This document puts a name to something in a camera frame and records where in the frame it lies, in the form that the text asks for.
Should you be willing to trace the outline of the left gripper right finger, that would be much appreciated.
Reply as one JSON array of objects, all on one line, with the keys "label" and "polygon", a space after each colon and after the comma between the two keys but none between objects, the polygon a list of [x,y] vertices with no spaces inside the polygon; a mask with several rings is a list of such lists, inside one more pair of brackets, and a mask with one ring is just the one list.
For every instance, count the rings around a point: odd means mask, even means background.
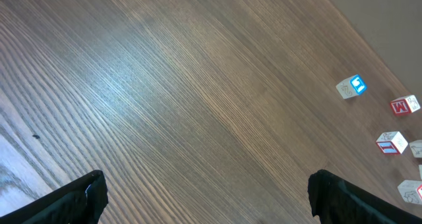
[{"label": "left gripper right finger", "polygon": [[324,169],[309,177],[307,192],[312,216],[322,224],[421,224],[420,217]]}]

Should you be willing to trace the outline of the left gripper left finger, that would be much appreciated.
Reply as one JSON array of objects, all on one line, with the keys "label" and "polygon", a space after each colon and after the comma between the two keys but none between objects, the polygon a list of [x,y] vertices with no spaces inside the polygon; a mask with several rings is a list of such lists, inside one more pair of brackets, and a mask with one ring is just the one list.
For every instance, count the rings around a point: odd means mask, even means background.
[{"label": "left gripper left finger", "polygon": [[108,205],[101,170],[93,170],[46,196],[1,217],[4,224],[97,224]]}]

